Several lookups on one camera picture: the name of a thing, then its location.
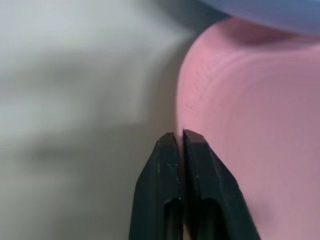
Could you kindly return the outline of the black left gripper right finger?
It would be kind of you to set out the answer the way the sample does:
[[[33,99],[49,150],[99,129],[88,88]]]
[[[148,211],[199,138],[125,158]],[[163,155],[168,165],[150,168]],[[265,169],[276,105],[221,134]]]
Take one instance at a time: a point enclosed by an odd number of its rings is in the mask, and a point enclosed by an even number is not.
[[[261,240],[240,187],[205,138],[183,131],[191,240]]]

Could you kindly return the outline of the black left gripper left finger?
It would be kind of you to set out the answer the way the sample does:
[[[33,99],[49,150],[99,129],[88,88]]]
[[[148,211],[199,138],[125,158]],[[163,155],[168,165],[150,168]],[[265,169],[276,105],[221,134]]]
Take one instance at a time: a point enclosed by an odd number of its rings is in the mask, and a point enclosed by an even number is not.
[[[183,194],[178,146],[160,137],[134,190],[128,240],[183,240]]]

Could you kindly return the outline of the pink plate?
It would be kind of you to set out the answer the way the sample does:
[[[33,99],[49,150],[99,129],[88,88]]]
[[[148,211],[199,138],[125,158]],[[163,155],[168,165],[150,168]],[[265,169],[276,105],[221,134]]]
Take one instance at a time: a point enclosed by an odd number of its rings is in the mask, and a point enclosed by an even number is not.
[[[214,23],[181,66],[176,126],[236,178],[261,240],[320,240],[320,36]]]

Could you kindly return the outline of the blue plate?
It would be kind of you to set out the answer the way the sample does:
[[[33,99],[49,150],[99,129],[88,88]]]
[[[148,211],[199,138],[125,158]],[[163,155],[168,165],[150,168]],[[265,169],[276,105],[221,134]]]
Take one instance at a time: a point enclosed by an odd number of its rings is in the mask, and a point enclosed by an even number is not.
[[[200,0],[256,24],[303,34],[320,34],[320,0]]]

